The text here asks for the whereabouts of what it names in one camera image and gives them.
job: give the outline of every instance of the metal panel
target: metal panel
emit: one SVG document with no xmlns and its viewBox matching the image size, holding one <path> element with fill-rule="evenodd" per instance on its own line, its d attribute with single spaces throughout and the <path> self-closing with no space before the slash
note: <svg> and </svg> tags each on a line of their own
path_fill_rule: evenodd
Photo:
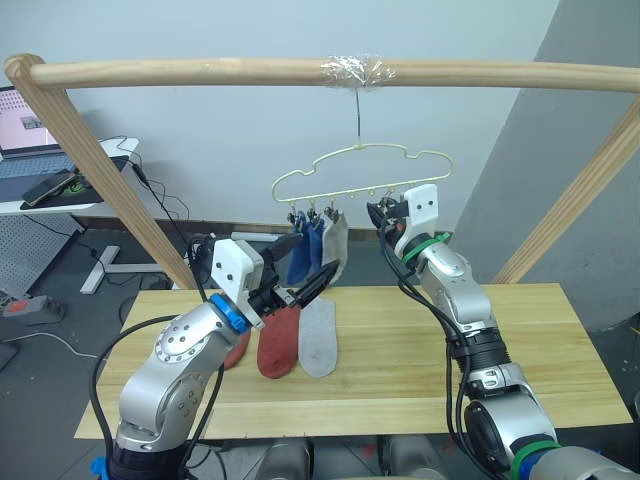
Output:
<svg viewBox="0 0 640 480">
<path fill-rule="evenodd" d="M 0 217 L 0 290 L 24 297 L 31 285 L 69 240 L 83 228 L 68 214 L 35 215 L 38 225 L 24 215 Z"/>
</svg>

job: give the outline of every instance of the light wood tabletop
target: light wood tabletop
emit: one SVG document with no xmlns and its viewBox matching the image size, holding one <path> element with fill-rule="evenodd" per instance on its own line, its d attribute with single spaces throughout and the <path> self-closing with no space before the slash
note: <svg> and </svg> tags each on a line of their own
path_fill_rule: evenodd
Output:
<svg viewBox="0 0 640 480">
<path fill-rule="evenodd" d="M 559 285 L 488 285 L 486 291 L 511 358 L 556 427 L 631 421 Z M 297 365 L 283 378 L 265 378 L 252 332 L 245 356 L 225 375 L 204 438 L 446 432 L 444 335 L 431 314 L 396 287 L 332 288 L 323 297 L 336 302 L 336 371 L 315 379 Z M 199 303 L 197 291 L 140 292 L 125 327 Z M 120 392 L 161 328 L 132 334 L 107 361 L 98 393 L 112 432 Z M 90 405 L 76 437 L 101 437 Z"/>
</svg>

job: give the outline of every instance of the red sock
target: red sock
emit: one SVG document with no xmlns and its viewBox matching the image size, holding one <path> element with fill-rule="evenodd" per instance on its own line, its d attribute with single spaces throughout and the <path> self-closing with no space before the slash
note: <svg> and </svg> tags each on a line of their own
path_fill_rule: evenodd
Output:
<svg viewBox="0 0 640 480">
<path fill-rule="evenodd" d="M 240 361 L 244 355 L 247 345 L 249 345 L 249 338 L 251 337 L 251 330 L 245 333 L 240 340 L 240 343 L 236 345 L 233 350 L 227 354 L 227 358 L 224 360 L 224 369 L 229 370 L 234 367 L 236 363 Z"/>
<path fill-rule="evenodd" d="M 300 308 L 283 308 L 264 318 L 258 342 L 258 369 L 268 378 L 289 373 L 298 361 Z"/>
</svg>

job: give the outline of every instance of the cable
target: cable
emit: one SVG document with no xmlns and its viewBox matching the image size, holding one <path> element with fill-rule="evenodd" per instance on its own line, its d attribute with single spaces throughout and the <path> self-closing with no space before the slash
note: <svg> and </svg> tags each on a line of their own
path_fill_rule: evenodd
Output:
<svg viewBox="0 0 640 480">
<path fill-rule="evenodd" d="M 115 347 L 123 338 L 131 335 L 133 332 L 137 332 L 142 328 L 148 327 L 149 325 L 168 322 L 170 320 L 173 320 L 174 318 L 175 315 L 153 318 L 151 320 L 146 320 L 137 325 L 134 325 L 133 327 L 127 328 L 123 332 L 120 332 L 120 334 L 105 347 L 102 353 L 98 355 L 98 361 L 93 366 L 93 370 L 91 371 L 91 379 L 89 380 L 89 400 L 91 401 L 91 407 L 93 408 L 93 412 L 96 416 L 96 420 L 98 421 L 98 425 L 100 426 L 100 431 L 102 432 L 102 437 L 104 439 L 106 459 L 105 464 L 107 469 L 107 476 L 109 477 L 111 476 L 109 472 L 109 460 L 113 456 L 113 437 L 111 436 L 109 423 L 104 416 L 104 411 L 102 410 L 100 399 L 98 398 L 98 371 L 100 370 L 100 364 L 102 363 L 102 361 L 104 361 L 111 349 L 113 349 L 113 347 Z"/>
<path fill-rule="evenodd" d="M 204 454 L 204 458 L 200 460 L 198 463 L 196 463 L 195 465 L 187 465 L 187 468 L 190 470 L 193 470 L 194 468 L 200 467 L 204 462 L 207 461 L 207 458 L 209 458 L 209 455 L 211 455 L 212 450 L 213 449 L 211 447 L 207 447 L 207 453 Z"/>
<path fill-rule="evenodd" d="M 224 378 L 224 364 L 220 365 L 220 368 L 218 368 L 218 376 L 216 377 L 216 383 L 213 386 L 213 392 L 211 393 L 211 397 L 207 402 L 207 406 L 204 409 L 204 413 L 202 414 L 202 417 L 198 422 L 196 431 L 194 432 L 193 437 L 191 438 L 191 441 L 187 446 L 187 450 L 185 451 L 184 456 L 182 457 L 182 461 L 180 462 L 180 466 L 178 467 L 179 473 L 184 473 L 187 471 L 186 470 L 187 462 L 189 461 L 189 457 L 191 457 L 191 452 L 193 452 L 193 448 L 196 446 L 196 443 L 198 443 L 198 440 L 202 435 L 204 427 L 207 424 L 207 419 L 209 418 L 209 416 L 211 415 L 211 412 L 213 411 L 213 404 L 216 402 L 216 398 L 218 398 L 218 393 L 220 392 L 220 387 L 222 386 L 223 378 Z"/>
<path fill-rule="evenodd" d="M 213 454 L 218 459 L 218 463 L 220 464 L 220 472 L 222 472 L 222 480 L 227 480 L 227 469 L 224 466 L 224 462 L 222 461 L 222 455 L 220 452 L 213 452 Z"/>
<path fill-rule="evenodd" d="M 196 244 L 202 244 L 202 241 L 206 238 L 205 235 L 194 235 L 187 242 L 187 258 L 189 259 L 189 268 L 191 269 L 191 274 L 193 275 L 194 280 L 196 281 L 196 285 L 198 286 L 198 292 L 200 293 L 200 298 L 203 302 L 207 301 L 207 294 L 204 291 L 204 287 L 202 286 L 202 279 L 198 272 L 196 271 L 197 263 L 194 257 L 193 247 Z"/>
<path fill-rule="evenodd" d="M 120 325 L 124 325 L 124 316 L 122 315 L 122 307 L 124 307 L 127 304 L 127 302 L 130 302 L 131 300 L 135 300 L 137 296 L 138 294 L 131 295 L 130 297 L 125 298 L 122 301 L 122 303 L 120 303 L 120 306 L 118 307 L 118 320 L 120 321 Z"/>
<path fill-rule="evenodd" d="M 102 142 L 102 141 L 105 141 L 105 140 L 114 140 L 114 139 L 121 139 L 120 143 L 118 143 L 118 145 L 116 145 L 116 148 L 118 150 L 122 150 L 123 152 L 129 153 L 131 156 L 135 156 L 138 159 L 138 168 L 140 168 L 140 170 L 142 170 L 142 155 L 140 155 L 138 152 L 135 152 L 133 150 L 129 150 L 128 148 L 124 148 L 122 146 L 129 139 L 129 137 L 127 135 L 116 135 L 114 137 L 104 138 L 104 139 L 102 139 L 100 141 Z M 132 166 L 136 165 L 135 162 L 133 162 L 131 159 L 127 159 L 127 162 L 130 163 Z M 179 197 L 177 197 L 175 195 L 167 195 L 167 187 L 166 187 L 166 185 L 164 183 L 159 182 L 157 180 L 146 179 L 146 176 L 144 176 L 144 177 L 145 177 L 145 180 L 147 180 L 147 182 L 155 183 L 155 184 L 158 184 L 158 185 L 162 186 L 162 202 L 161 202 L 161 206 L 164 206 L 164 201 L 165 201 L 166 198 L 173 198 L 174 200 L 176 200 L 178 203 L 180 203 L 184 207 L 185 211 L 187 212 L 187 220 L 189 220 L 191 218 L 191 212 L 189 211 L 189 207 Z M 147 184 L 143 183 L 143 181 L 139 177 L 138 177 L 138 182 L 140 182 L 140 184 L 143 187 L 145 187 L 146 189 L 148 189 L 149 191 L 155 192 L 151 188 L 150 185 L 147 185 Z"/>
<path fill-rule="evenodd" d="M 62 235 L 64 237 L 73 238 L 72 234 L 65 233 L 65 232 L 59 232 L 58 230 L 55 230 L 55 229 L 51 228 L 49 225 L 45 225 L 44 223 L 35 220 L 34 218 L 30 217 L 29 215 L 23 214 L 22 216 L 24 218 L 32 221 L 33 223 L 35 223 L 37 225 L 40 225 L 43 228 L 46 228 L 50 232 L 57 233 L 58 235 Z M 109 273 L 107 272 L 107 268 L 105 267 L 104 263 L 102 263 L 102 260 L 100 260 L 100 257 L 98 257 L 98 251 L 95 248 L 93 248 L 93 247 L 91 247 L 91 246 L 89 246 L 89 245 L 87 245 L 85 243 L 82 243 L 81 241 L 79 241 L 77 239 L 76 239 L 76 245 L 80 245 L 81 247 L 86 248 L 87 250 L 89 250 L 89 255 L 91 256 L 91 258 L 93 258 L 94 260 L 96 260 L 100 264 L 100 266 L 102 267 L 102 272 L 104 273 L 105 280 L 107 281 L 107 283 L 109 283 L 111 285 L 116 285 L 118 287 L 122 287 L 126 283 L 130 282 L 131 280 L 133 280 L 136 277 L 136 275 L 138 275 L 138 273 L 134 273 L 131 277 L 127 278 L 123 282 L 114 282 L 113 280 L 109 279 Z"/>
<path fill-rule="evenodd" d="M 453 420 L 452 420 L 452 414 L 453 414 L 453 405 L 452 405 L 452 401 L 453 401 L 453 387 L 451 385 L 451 344 L 449 342 L 447 342 L 446 347 L 445 347 L 445 360 L 446 360 L 446 373 L 445 373 L 445 392 L 446 392 L 446 416 L 447 416 L 447 430 L 449 432 L 449 436 L 453 439 L 453 442 L 456 444 L 456 446 L 462 450 L 462 444 L 460 443 L 460 440 L 458 439 L 458 435 L 457 433 L 455 433 L 455 430 L 453 429 Z"/>
<path fill-rule="evenodd" d="M 182 239 L 182 241 L 185 243 L 185 245 L 187 245 L 189 242 L 187 241 L 187 238 L 184 236 L 184 233 L 182 233 L 182 230 L 180 230 L 180 227 L 178 227 L 178 225 L 176 224 L 175 220 L 173 219 L 173 217 L 171 216 L 171 214 L 169 213 L 169 211 L 166 209 L 166 207 L 164 206 L 164 203 L 162 203 L 160 201 L 160 199 L 158 198 L 158 194 L 156 193 L 155 190 L 153 190 L 151 188 L 151 186 L 149 185 L 149 182 L 146 180 L 146 178 L 142 177 L 141 180 L 143 182 L 145 182 L 147 184 L 147 186 L 149 187 L 149 191 L 151 192 L 151 195 L 153 195 L 153 198 L 156 199 L 156 201 L 158 202 L 158 204 L 160 205 L 160 208 L 162 208 L 162 210 L 164 210 L 164 213 L 167 214 L 167 218 L 169 219 L 169 221 L 171 222 L 171 225 L 173 226 L 174 230 L 178 233 L 178 235 L 180 236 L 180 238 Z"/>
<path fill-rule="evenodd" d="M 378 236 L 380 239 L 380 246 L 382 248 L 382 253 L 384 255 L 384 258 L 387 264 L 389 265 L 389 267 L 391 268 L 391 270 L 393 271 L 393 273 L 398 278 L 398 288 L 400 288 L 400 290 L 409 298 L 427 307 L 427 309 L 429 309 L 429 311 L 440 322 L 440 325 L 443 328 L 447 326 L 451 330 L 453 330 L 456 335 L 455 340 L 460 342 L 460 344 L 463 347 L 468 346 L 467 338 L 462 334 L 462 332 L 460 331 L 458 326 L 455 324 L 455 322 L 453 322 L 453 320 L 451 320 L 449 316 L 445 314 L 442 310 L 440 310 L 438 307 L 436 307 L 431 302 L 429 302 L 426 298 L 424 298 L 424 296 L 422 296 L 420 292 L 408 282 L 407 280 L 408 275 L 403 275 L 402 272 L 400 272 L 399 268 L 395 265 L 395 263 L 393 262 L 393 260 L 389 255 L 388 248 L 387 248 L 387 243 L 385 238 L 386 224 L 387 224 L 387 217 L 385 216 L 382 220 L 380 229 L 378 230 Z M 452 413 L 451 412 L 451 401 L 452 401 L 452 386 L 451 386 L 451 360 L 452 360 L 451 353 L 452 352 L 451 352 L 451 349 L 452 349 L 451 340 L 448 339 L 447 347 L 446 347 L 446 355 L 447 355 L 446 377 L 447 378 L 446 378 L 445 388 L 446 388 L 446 402 L 447 402 L 446 404 L 447 429 L 449 431 L 449 435 L 452 437 L 456 445 L 469 457 L 469 459 L 473 462 L 476 468 L 478 468 L 478 470 L 480 470 L 482 473 L 487 475 L 489 478 L 500 480 L 501 477 L 490 472 L 475 457 L 473 453 L 473 448 L 471 447 L 471 445 L 469 445 L 468 440 L 465 437 L 464 430 L 462 428 L 462 402 L 464 400 L 464 385 L 467 384 L 469 380 L 469 375 L 471 375 L 471 357 L 469 355 L 466 355 L 464 357 L 464 361 L 465 361 L 464 369 L 462 373 L 462 379 L 460 381 L 460 385 L 458 388 L 458 393 L 456 395 L 455 411 L 453 412 L 455 417 L 455 422 L 456 422 L 455 430 L 453 428 L 453 422 L 451 419 L 451 413 Z"/>
<path fill-rule="evenodd" d="M 36 333 L 30 333 L 29 335 L 22 335 L 20 337 L 15 337 L 15 338 L 7 338 L 5 340 L 0 340 L 0 342 L 2 343 L 9 343 L 9 342 L 16 342 L 18 340 L 23 340 L 25 338 L 31 338 L 31 337 L 38 337 L 38 336 L 44 336 L 44 337 L 51 337 L 51 338 L 55 338 L 56 340 L 58 340 L 60 343 L 64 344 L 65 347 L 67 347 L 69 350 L 71 350 L 71 353 L 73 353 L 75 356 L 77 357 L 86 357 L 86 358 L 98 358 L 97 355 L 92 355 L 91 353 L 81 353 L 78 352 L 75 348 L 73 348 L 69 342 L 67 342 L 65 339 L 60 338 L 57 335 L 54 335 L 53 333 L 47 333 L 47 332 L 36 332 Z"/>
</svg>

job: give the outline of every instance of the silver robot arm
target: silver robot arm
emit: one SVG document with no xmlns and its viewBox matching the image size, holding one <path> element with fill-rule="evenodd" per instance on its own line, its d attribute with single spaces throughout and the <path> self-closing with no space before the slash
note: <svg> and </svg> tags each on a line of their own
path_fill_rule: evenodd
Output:
<svg viewBox="0 0 640 480">
<path fill-rule="evenodd" d="M 466 361 L 471 365 L 463 386 L 470 400 L 464 414 L 470 454 L 494 475 L 516 470 L 512 478 L 521 480 L 640 479 L 595 452 L 557 444 L 551 420 L 522 368 L 509 358 L 469 262 L 445 243 L 448 235 L 435 232 L 435 185 L 410 189 L 400 201 L 385 197 L 368 204 L 368 210 L 396 257 L 455 324 L 455 330 L 444 328 L 460 370 Z"/>
<path fill-rule="evenodd" d="M 244 241 L 215 242 L 211 276 L 223 293 L 168 323 L 149 358 L 120 397 L 111 480 L 175 480 L 186 440 L 209 378 L 251 326 L 286 306 L 305 307 L 333 278 L 338 261 L 324 266 L 296 292 L 278 285 L 274 262 L 301 235 L 287 235 L 260 253 Z"/>
</svg>

